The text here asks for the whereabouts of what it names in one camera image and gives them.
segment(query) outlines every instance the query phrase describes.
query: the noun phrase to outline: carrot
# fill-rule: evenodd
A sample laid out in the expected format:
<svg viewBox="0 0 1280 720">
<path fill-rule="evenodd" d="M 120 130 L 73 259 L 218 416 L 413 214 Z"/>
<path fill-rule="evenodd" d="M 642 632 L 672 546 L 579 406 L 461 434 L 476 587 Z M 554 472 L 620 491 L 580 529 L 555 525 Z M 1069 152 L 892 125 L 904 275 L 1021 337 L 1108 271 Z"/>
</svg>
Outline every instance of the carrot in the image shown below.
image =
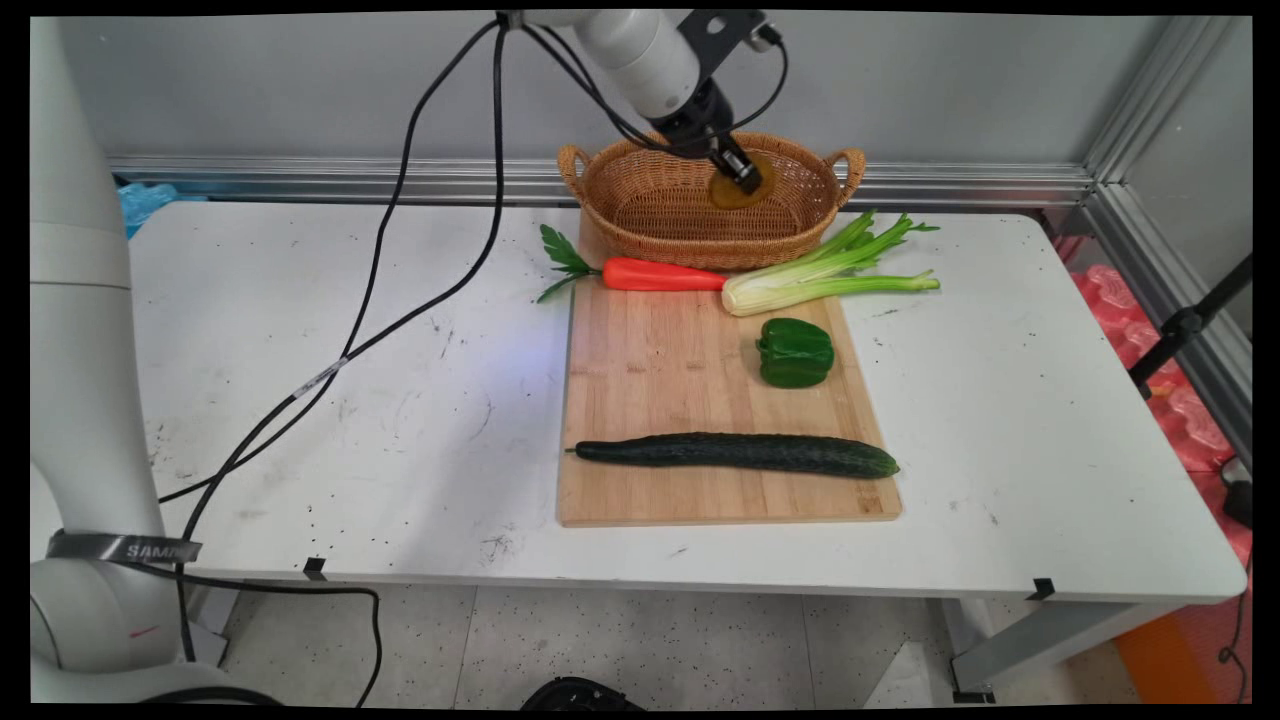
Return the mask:
<svg viewBox="0 0 1280 720">
<path fill-rule="evenodd" d="M 547 300 L 564 284 L 586 275 L 603 275 L 604 286 L 613 290 L 721 290 L 726 278 L 707 270 L 695 270 L 668 263 L 652 263 L 635 258 L 609 258 L 604 270 L 596 270 L 586 264 L 563 234 L 554 228 L 541 225 L 543 249 L 559 266 L 553 268 L 566 273 L 559 282 L 547 288 L 538 302 Z"/>
<path fill-rule="evenodd" d="M 613 290 L 721 290 L 724 275 L 668 263 L 635 258 L 609 258 L 604 284 Z"/>
</svg>

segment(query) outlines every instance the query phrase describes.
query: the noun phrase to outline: black cable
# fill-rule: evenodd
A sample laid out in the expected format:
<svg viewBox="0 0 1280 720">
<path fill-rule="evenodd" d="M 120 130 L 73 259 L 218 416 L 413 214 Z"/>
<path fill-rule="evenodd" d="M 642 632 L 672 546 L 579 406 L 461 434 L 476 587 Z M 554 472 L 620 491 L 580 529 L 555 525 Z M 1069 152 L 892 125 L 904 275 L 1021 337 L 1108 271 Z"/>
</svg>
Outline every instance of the black cable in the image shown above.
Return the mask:
<svg viewBox="0 0 1280 720">
<path fill-rule="evenodd" d="M 493 119 L 494 119 L 494 159 L 495 159 L 495 169 L 497 169 L 497 193 L 495 193 L 495 200 L 494 200 L 493 223 L 492 223 L 492 225 L 489 228 L 489 238 L 485 242 L 484 250 L 480 252 L 480 256 L 471 265 L 471 269 L 468 269 L 466 272 L 466 274 L 462 277 L 462 279 L 460 279 L 457 283 L 454 283 L 451 288 L 445 290 L 444 292 L 442 292 L 440 295 L 435 296 L 434 299 L 431 299 L 431 300 L 424 302 L 422 305 L 415 307 L 413 310 L 408 311 L 407 314 L 404 314 L 403 316 L 401 316 L 401 319 L 396 320 L 394 323 L 392 323 L 390 325 L 388 325 L 385 329 L 383 329 L 381 332 L 379 332 L 376 336 L 374 336 L 372 338 L 365 341 L 356 350 L 353 350 L 351 352 L 344 352 L 343 356 L 342 356 L 342 359 L 339 359 L 338 363 L 334 363 L 333 365 L 330 365 L 329 369 L 326 369 L 324 373 L 321 373 L 316 378 L 308 380 L 306 384 L 302 386 L 302 388 L 300 388 L 298 391 L 296 391 L 289 397 L 285 397 L 274 409 L 271 409 L 271 411 L 268 413 L 268 415 L 265 418 L 262 418 L 262 420 L 260 420 L 257 423 L 257 425 L 253 427 L 253 429 L 248 433 L 248 436 L 246 436 L 244 439 L 241 441 L 239 446 L 237 446 L 236 451 L 232 452 L 230 457 L 227 459 L 227 461 L 223 464 L 223 466 L 218 471 L 218 474 L 214 475 L 209 480 L 209 484 L 205 488 L 204 495 L 200 496 L 200 501 L 196 503 L 196 507 L 192 510 L 191 516 L 187 519 L 187 527 L 183 529 L 183 534 L 182 534 L 183 539 L 189 541 L 192 538 L 192 536 L 196 532 L 196 525 L 200 521 L 200 518 L 204 514 L 205 507 L 209 505 L 210 498 L 212 497 L 214 492 L 218 491 L 218 487 L 221 484 L 221 482 L 227 477 L 227 474 L 237 465 L 237 462 L 239 461 L 241 454 L 244 452 L 244 450 L 257 438 L 257 436 L 261 434 L 262 430 L 269 424 L 271 424 L 271 421 L 274 421 L 275 418 L 278 418 L 280 415 L 280 413 L 284 411 L 285 407 L 288 407 L 289 405 L 292 405 L 302 395 L 306 395 L 321 378 L 324 378 L 326 380 L 325 387 L 328 387 L 328 382 L 333 379 L 333 377 L 337 374 L 337 372 L 346 363 L 348 363 L 351 360 L 355 360 L 361 354 L 364 354 L 366 350 L 369 350 L 370 347 L 372 347 L 372 346 L 378 345 L 379 342 L 381 342 L 387 336 L 389 336 L 393 332 L 396 332 L 397 329 L 399 329 L 401 327 L 403 327 L 406 323 L 408 323 L 410 320 L 412 320 L 417 315 L 421 315 L 426 310 L 430 310 L 435 305 L 438 305 L 438 304 L 443 302 L 444 300 L 448 300 L 449 297 L 452 297 L 456 292 L 458 292 L 467 283 L 471 282 L 471 279 L 476 275 L 476 273 L 480 272 L 480 268 L 484 265 L 484 261 L 489 258 L 489 252 L 493 250 L 494 242 L 498 238 L 498 228 L 502 224 L 502 202 L 503 202 L 504 190 L 506 190 L 504 176 L 503 176 L 503 135 L 502 135 L 502 50 L 503 50 L 506 36 L 507 36 L 507 32 L 508 32 L 506 22 L 504 20 L 500 20 L 500 22 L 499 20 L 494 20 L 493 23 L 490 23 L 490 24 L 485 26 L 484 28 L 481 28 L 481 31 L 477 32 L 476 36 L 474 36 L 467 42 L 467 45 L 463 47 L 463 51 L 460 53 L 460 55 L 457 58 L 454 58 L 454 61 L 451 63 L 449 67 L 447 68 L 447 69 L 452 69 L 453 65 L 457 64 L 457 60 L 461 59 L 461 55 L 465 54 L 466 50 L 470 50 L 470 47 L 472 45 L 475 45 L 475 41 L 479 40 L 479 37 L 481 37 L 485 32 L 488 32 L 489 29 L 492 29 L 494 26 L 499 27 L 498 40 L 494 44 L 494 56 L 493 56 L 493 101 L 494 101 Z M 433 83 L 431 90 L 434 90 L 439 85 L 439 79 L 440 78 L 438 78 L 436 82 Z M 425 105 L 425 102 L 426 102 L 426 100 L 424 99 L 419 104 L 419 108 L 415 109 L 415 119 L 417 117 L 417 113 L 421 110 L 421 106 Z M 410 143 L 406 142 L 406 152 L 407 152 L 408 145 Z M 403 178 L 406 168 L 407 168 L 407 160 L 401 164 L 401 177 L 402 178 Z M 383 227 L 385 227 L 387 219 L 390 217 L 390 210 L 394 208 L 394 202 L 398 199 L 399 186 L 401 186 L 401 183 L 397 183 L 397 193 L 393 195 L 392 204 L 388 206 L 388 213 L 387 213 L 387 215 L 383 219 Z M 362 315 L 364 315 L 364 306 L 361 307 L 361 316 Z M 179 610 L 179 618 L 180 618 L 179 629 L 180 629 L 180 633 L 182 633 L 183 651 L 184 651 L 184 653 L 186 653 L 186 656 L 187 656 L 187 659 L 189 661 L 195 661 L 195 647 L 193 647 L 192 641 L 191 641 L 191 628 L 189 628 L 188 619 L 187 619 L 187 602 L 186 602 L 186 591 L 183 589 L 183 575 L 184 575 L 184 565 L 183 564 L 175 564 L 174 565 L 173 577 L 177 579 L 177 585 L 178 585 L 178 601 L 179 601 L 179 609 L 178 610 Z"/>
<path fill-rule="evenodd" d="M 1244 561 L 1244 577 L 1248 578 L 1253 574 L 1253 547 L 1249 547 L 1249 559 Z M 1235 603 L 1235 633 L 1231 635 L 1231 644 L 1217 651 L 1217 661 L 1226 665 L 1228 661 L 1235 662 L 1235 666 L 1240 670 L 1240 693 L 1235 696 L 1235 705 L 1244 703 L 1244 696 L 1249 689 L 1249 671 L 1244 669 L 1244 662 L 1240 661 L 1240 656 L 1235 655 L 1235 646 L 1240 642 L 1240 626 L 1244 624 L 1244 597 L 1249 594 L 1248 588 L 1240 593 L 1240 598 Z"/>
<path fill-rule="evenodd" d="M 374 598 L 374 671 L 369 676 L 369 683 L 365 684 L 365 692 L 360 694 L 360 701 L 356 702 L 356 707 L 365 705 L 369 698 L 370 691 L 374 689 L 374 684 L 378 682 L 378 673 L 383 667 L 383 634 L 378 626 L 378 612 L 381 609 L 381 597 L 369 588 L 298 588 L 291 585 L 268 585 L 261 583 L 247 583 L 243 580 L 219 580 L 216 578 L 202 578 L 198 575 L 179 575 L 178 573 L 165 570 L 163 568 L 156 568 L 154 565 L 143 565 L 141 562 L 116 562 L 122 568 L 131 568 L 148 575 L 155 575 L 157 578 L 168 578 L 170 580 L 177 580 L 178 584 L 191 583 L 195 585 L 205 585 L 210 588 L 223 588 L 229 591 L 247 591 L 247 592 L 269 592 L 276 594 L 365 594 Z M 178 702 L 178 701 L 160 701 L 152 698 L 152 702 Z"/>
<path fill-rule="evenodd" d="M 558 36 L 558 33 L 556 33 L 554 29 L 548 28 L 548 27 L 543 27 L 543 29 L 545 29 L 549 35 L 552 35 L 552 37 L 554 37 L 559 42 L 559 45 L 562 47 L 564 47 L 566 53 L 568 53 L 568 55 L 571 58 L 573 58 L 573 60 L 579 65 L 579 68 L 582 68 L 584 74 L 588 76 L 588 77 L 590 77 L 590 73 L 586 73 L 585 68 L 582 67 L 582 61 L 580 59 L 577 59 L 577 54 L 573 53 L 573 50 L 568 46 L 568 44 L 563 38 L 561 38 Z M 561 55 L 558 53 L 556 53 L 556 49 L 553 49 L 550 45 L 548 45 L 548 42 L 545 40 L 543 40 L 543 37 L 539 36 L 538 32 L 534 31 L 534 28 L 526 26 L 525 31 L 529 33 L 530 37 L 532 37 L 538 42 L 538 45 L 540 45 L 543 47 L 543 50 L 547 51 L 547 54 L 549 54 L 561 65 L 561 68 L 564 69 L 566 73 L 568 73 L 568 76 L 571 78 L 573 78 L 575 82 L 577 82 L 577 85 L 582 88 L 582 91 L 586 92 L 588 96 L 590 96 L 591 100 L 594 100 L 595 104 L 599 105 L 605 111 L 605 114 L 609 115 L 611 119 L 621 120 L 625 124 L 625 127 L 630 128 L 632 132 L 636 132 L 639 135 L 639 131 L 636 131 L 634 127 L 631 127 L 630 123 L 626 123 L 626 120 L 621 115 L 618 115 L 617 111 L 613 110 L 613 108 L 609 106 L 609 104 L 604 100 L 604 97 L 599 94 L 599 91 L 594 90 L 594 86 L 595 86 L 594 82 L 588 83 L 582 78 L 577 77 L 577 74 L 572 70 L 572 68 L 568 67 L 568 63 L 566 63 L 564 59 L 561 58 Z M 774 35 L 773 45 L 776 45 L 778 47 L 778 51 L 782 54 L 782 72 L 778 76 L 778 83 L 773 88 L 773 92 L 769 95 L 768 100 L 765 100 L 764 104 L 760 105 L 760 108 L 756 109 L 750 115 L 742 118 L 741 120 L 733 123 L 732 126 L 730 126 L 730 127 L 727 127 L 724 129 L 714 131 L 714 132 L 707 133 L 707 135 L 704 135 L 701 137 L 695 137 L 692 140 L 686 140 L 686 141 L 672 143 L 672 145 L 657 143 L 657 142 L 653 142 L 650 138 L 644 137 L 644 136 L 641 136 L 646 141 L 644 143 L 637 142 L 634 138 L 630 138 L 630 140 L 632 140 L 632 142 L 636 142 L 637 145 L 644 145 L 649 150 L 659 150 L 659 151 L 663 151 L 663 152 L 669 152 L 672 150 L 678 150 L 681 147 L 687 147 L 687 146 L 691 146 L 691 145 L 698 145 L 698 143 L 701 143 L 701 142 L 708 142 L 708 141 L 710 141 L 710 140 L 713 140 L 716 137 L 721 137 L 721 136 L 723 136 L 723 135 L 726 135 L 728 132 L 739 129 L 739 128 L 744 127 L 745 124 L 755 120 L 756 118 L 759 118 L 760 115 L 763 115 L 764 111 L 768 110 L 773 105 L 773 102 L 778 99 L 778 95 L 782 92 L 782 87 L 786 83 L 787 73 L 788 73 L 790 67 L 791 67 L 791 59 L 790 59 L 790 56 L 787 54 L 786 44 L 782 42 L 782 37 Z M 671 154 L 672 155 L 678 155 L 676 152 L 671 152 Z"/>
<path fill-rule="evenodd" d="M 653 138 L 645 136 L 644 133 L 641 133 L 631 123 L 628 123 L 626 118 L 620 115 L 612 106 L 609 106 L 609 104 L 604 100 L 604 97 L 599 94 L 598 90 L 593 90 L 593 87 L 595 86 L 594 81 L 588 83 L 584 78 L 580 78 L 577 73 L 568 67 L 568 63 L 564 61 L 564 58 L 562 58 L 559 53 L 556 51 L 554 47 L 548 45 L 547 40 L 544 40 L 543 36 L 539 35 L 536 29 L 534 29 L 530 26 L 525 26 L 524 29 L 526 33 L 529 33 L 530 37 L 532 37 L 538 42 L 538 45 L 543 47 L 543 50 L 545 50 L 557 63 L 559 63 L 561 68 L 563 68 L 564 72 L 573 79 L 573 82 L 576 82 L 579 87 L 581 87 L 582 91 L 586 92 L 588 97 L 595 101 L 595 104 L 599 105 L 602 110 L 604 110 L 604 114 L 608 115 L 609 120 L 613 123 L 613 127 L 617 128 L 620 133 L 622 133 L 622 137 L 631 141 L 634 145 L 637 145 L 646 150 L 667 152 L 669 155 L 676 155 L 677 158 L 701 159 L 709 156 L 707 152 L 701 154 L 678 152 L 673 146 L 662 145 L 659 142 L 655 142 Z M 543 28 L 543 29 L 553 32 L 550 28 Z M 561 44 L 567 47 L 567 44 L 564 44 L 563 38 L 561 40 Z M 571 56 L 576 58 L 576 54 L 572 50 L 568 50 L 568 53 Z M 579 67 L 584 67 L 581 60 L 577 60 L 577 64 Z"/>
<path fill-rule="evenodd" d="M 157 703 L 173 705 L 182 702 L 210 702 L 210 701 L 230 701 L 230 702 L 242 702 L 244 705 L 268 705 L 268 706 L 284 705 L 271 696 L 266 696 L 260 692 L 244 688 L 234 688 L 230 685 L 186 688 L 182 691 L 174 691 L 172 693 L 164 693 L 164 694 L 157 694 L 155 697 L 148 697 L 147 700 L 140 702 L 142 705 L 157 705 Z"/>
<path fill-rule="evenodd" d="M 360 332 L 360 325 L 365 320 L 365 311 L 369 309 L 369 300 L 370 297 L 372 297 L 374 293 L 374 283 L 378 279 L 378 261 L 383 254 L 383 234 L 387 232 L 387 224 L 390 222 L 392 213 L 396 210 L 396 206 L 399 202 L 401 192 L 404 190 L 404 178 L 408 174 L 410 149 L 413 146 L 413 131 L 417 127 L 419 115 L 422 114 L 422 108 L 426 106 L 426 101 L 430 100 L 433 95 L 435 95 L 435 90 L 440 87 L 440 83 L 444 82 L 444 78 L 449 77 L 449 74 L 453 72 L 453 68 L 458 65 L 462 58 L 465 58 L 466 54 L 471 51 L 471 47 L 475 46 L 475 44 L 480 41 L 480 38 L 484 37 L 490 29 L 498 27 L 498 24 L 499 24 L 498 20 L 490 20 L 479 31 L 476 31 L 476 33 L 471 36 L 471 40 L 468 40 L 467 44 L 463 45 L 461 50 L 458 50 L 458 53 L 453 56 L 453 59 L 449 60 L 449 64 L 445 65 L 443 70 L 440 70 L 440 74 L 435 76 L 435 79 L 431 82 L 430 87 L 426 88 L 426 92 L 422 94 L 422 97 L 417 101 L 417 105 L 413 106 L 413 114 L 410 115 L 408 120 L 408 129 L 404 132 L 404 147 L 403 150 L 401 150 L 401 165 L 399 165 L 399 172 L 396 174 L 396 188 L 392 190 L 392 199 L 387 204 L 387 211 L 383 213 L 383 222 L 379 223 L 378 225 L 378 236 L 376 240 L 374 241 L 374 260 L 369 268 L 369 281 L 365 283 L 365 296 L 360 301 L 360 311 L 356 314 L 356 322 L 351 327 L 351 333 L 347 336 L 347 343 L 342 347 L 342 355 L 339 357 L 344 357 L 347 352 L 351 351 L 351 346 L 355 345 L 356 334 Z M 289 432 L 289 428 L 292 428 L 298 420 L 301 420 L 307 413 L 310 413 L 311 409 L 315 407 L 317 402 L 320 402 L 320 398 L 324 397 L 325 392 L 329 391 L 329 386 L 333 384 L 333 380 L 337 377 L 338 373 L 333 373 L 332 375 L 329 375 L 325 379 L 324 386 L 316 392 L 316 395 L 311 398 L 311 401 L 307 402 L 307 405 L 298 411 L 297 415 L 291 418 L 289 421 L 285 423 L 283 428 L 276 430 L 275 434 L 269 437 L 265 442 L 262 442 L 262 445 L 253 448 L 253 452 L 250 452 L 248 455 L 238 460 L 236 465 L 232 466 L 232 470 L 236 470 L 239 466 L 248 462 L 250 460 L 252 460 L 253 457 L 257 457 L 257 455 L 264 450 L 266 450 L 268 447 L 270 447 L 271 443 L 276 441 L 276 438 Z M 216 478 L 218 475 L 212 475 L 205 478 L 198 483 L 187 486 L 180 491 L 172 492 L 161 497 L 160 503 L 165 503 L 169 502 L 170 500 L 177 500 L 184 495 L 196 492 L 197 489 L 212 483 Z"/>
</svg>

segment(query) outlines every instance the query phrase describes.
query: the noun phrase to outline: cucumber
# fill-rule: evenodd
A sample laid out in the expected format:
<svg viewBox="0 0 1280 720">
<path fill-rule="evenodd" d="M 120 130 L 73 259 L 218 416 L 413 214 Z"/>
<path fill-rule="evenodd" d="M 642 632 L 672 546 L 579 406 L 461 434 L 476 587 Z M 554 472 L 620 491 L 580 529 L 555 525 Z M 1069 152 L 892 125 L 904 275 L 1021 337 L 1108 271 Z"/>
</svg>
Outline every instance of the cucumber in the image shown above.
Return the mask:
<svg viewBox="0 0 1280 720">
<path fill-rule="evenodd" d="M 887 478 L 899 470 L 897 461 L 876 446 L 814 436 L 677 433 L 621 442 L 582 441 L 566 452 L 595 462 L 650 468 L 719 465 L 845 478 Z"/>
</svg>

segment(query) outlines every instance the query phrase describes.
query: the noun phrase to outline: basket handle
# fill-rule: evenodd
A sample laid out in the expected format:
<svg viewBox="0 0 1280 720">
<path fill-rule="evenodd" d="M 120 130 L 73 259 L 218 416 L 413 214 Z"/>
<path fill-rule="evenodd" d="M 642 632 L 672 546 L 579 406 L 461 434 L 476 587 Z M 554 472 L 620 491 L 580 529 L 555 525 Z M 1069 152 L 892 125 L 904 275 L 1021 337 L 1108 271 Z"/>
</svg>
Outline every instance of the basket handle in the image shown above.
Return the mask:
<svg viewBox="0 0 1280 720">
<path fill-rule="evenodd" d="M 582 176 L 577 174 L 577 163 L 582 161 Z M 559 155 L 556 158 L 557 164 L 559 164 L 561 178 L 568 187 L 573 197 L 582 205 L 586 205 L 586 188 L 582 187 L 582 178 L 586 177 L 586 168 L 591 164 L 591 158 L 582 151 L 581 147 L 576 145 L 566 145 L 561 147 Z"/>
<path fill-rule="evenodd" d="M 836 172 L 836 163 L 841 160 L 849 163 L 849 177 L 845 178 L 845 187 L 840 191 L 840 202 L 836 204 L 836 208 L 844 208 L 845 202 L 849 202 L 854 191 L 861 184 L 863 174 L 867 172 L 867 155 L 858 147 L 845 147 L 844 150 L 832 152 L 826 160 L 832 173 Z"/>
</svg>

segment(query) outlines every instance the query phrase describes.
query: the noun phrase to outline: blue plastic bag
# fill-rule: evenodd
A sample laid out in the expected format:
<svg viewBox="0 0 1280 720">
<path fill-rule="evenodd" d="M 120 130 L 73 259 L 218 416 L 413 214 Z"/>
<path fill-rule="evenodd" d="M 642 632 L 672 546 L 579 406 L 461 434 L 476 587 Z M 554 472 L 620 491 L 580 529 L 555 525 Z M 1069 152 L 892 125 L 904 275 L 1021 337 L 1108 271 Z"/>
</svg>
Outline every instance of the blue plastic bag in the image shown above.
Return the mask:
<svg viewBox="0 0 1280 720">
<path fill-rule="evenodd" d="M 178 188 L 168 183 L 147 187 L 141 182 L 131 182 L 124 187 L 116 188 L 116 193 L 120 196 L 120 210 L 124 211 L 124 233 L 129 238 L 133 237 L 133 233 L 138 232 L 142 223 L 147 222 L 156 210 L 174 200 L 192 200 L 197 202 L 209 200 L 201 195 L 178 195 Z"/>
</svg>

